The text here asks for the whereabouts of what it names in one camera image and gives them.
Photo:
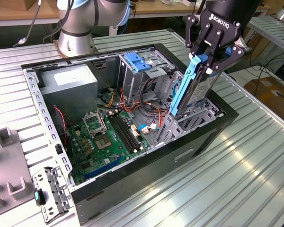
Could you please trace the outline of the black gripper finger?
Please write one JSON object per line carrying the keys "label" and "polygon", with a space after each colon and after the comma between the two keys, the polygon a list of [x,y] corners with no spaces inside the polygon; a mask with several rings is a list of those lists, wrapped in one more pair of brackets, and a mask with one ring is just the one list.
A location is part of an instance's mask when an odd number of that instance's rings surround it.
{"label": "black gripper finger", "polygon": [[207,54],[212,56],[210,35],[213,24],[210,14],[189,16],[186,20],[186,47],[192,56]]}
{"label": "black gripper finger", "polygon": [[203,43],[208,50],[208,59],[203,73],[218,73],[236,63],[245,54],[240,29],[205,29]]}

